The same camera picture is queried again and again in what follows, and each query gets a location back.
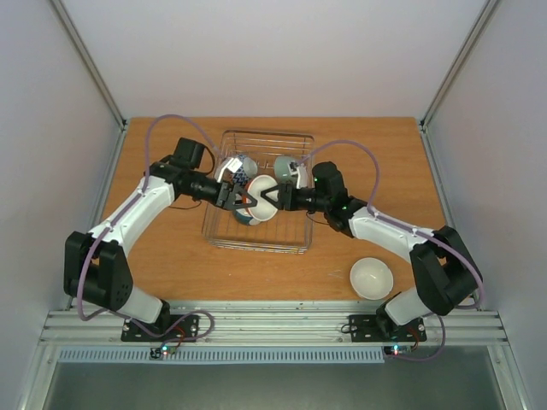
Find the red patterned bowl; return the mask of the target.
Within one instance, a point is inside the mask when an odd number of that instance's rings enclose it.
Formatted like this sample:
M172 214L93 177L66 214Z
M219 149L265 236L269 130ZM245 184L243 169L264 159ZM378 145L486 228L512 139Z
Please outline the red patterned bowl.
M239 154L235 156L243 162L243 166L236 173L230 173L228 171L226 171L226 173L229 174L233 184L245 187L258 174L258 166L256 162L247 155Z

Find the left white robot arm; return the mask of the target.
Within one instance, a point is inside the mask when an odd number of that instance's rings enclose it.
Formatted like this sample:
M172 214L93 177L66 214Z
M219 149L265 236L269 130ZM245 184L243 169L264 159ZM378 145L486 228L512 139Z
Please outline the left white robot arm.
M206 151L204 144L181 138L171 155L145 169L136 190L106 220L68 237L63 276L67 295L133 320L153 340L170 334L174 323L169 304L135 285L127 257L150 223L180 196L225 210L243 206L247 192L240 183L225 181L223 174L255 176L256 167L241 156L229 156L209 176L198 169Z

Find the teal ceramic bowl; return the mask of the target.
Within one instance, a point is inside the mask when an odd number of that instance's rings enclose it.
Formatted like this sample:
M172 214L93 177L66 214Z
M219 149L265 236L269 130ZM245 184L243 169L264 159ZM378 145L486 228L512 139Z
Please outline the teal ceramic bowl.
M278 181L291 182L290 171L289 171L289 163L291 161L296 161L300 163L297 159L287 155L280 155L275 159L273 164L273 169L274 169L275 177Z

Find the white bowl black outside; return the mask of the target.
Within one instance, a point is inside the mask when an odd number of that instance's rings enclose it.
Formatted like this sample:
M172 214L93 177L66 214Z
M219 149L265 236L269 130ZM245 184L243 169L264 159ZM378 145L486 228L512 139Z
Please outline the white bowl black outside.
M244 226L258 226L261 221L254 218L245 208L235 209L232 212L238 223Z

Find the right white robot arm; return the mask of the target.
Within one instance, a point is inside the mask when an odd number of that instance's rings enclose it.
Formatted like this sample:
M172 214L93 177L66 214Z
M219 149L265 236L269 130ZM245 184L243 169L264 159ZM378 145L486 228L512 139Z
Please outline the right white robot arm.
M330 161L315 165L312 175L311 188L284 182L259 189L257 197L278 210L321 212L334 231L374 243L411 265L414 287L384 302L374 315L384 340L399 337L414 319L445 316L473 293L484 293L479 269L454 228L426 230L381 213L349 194Z

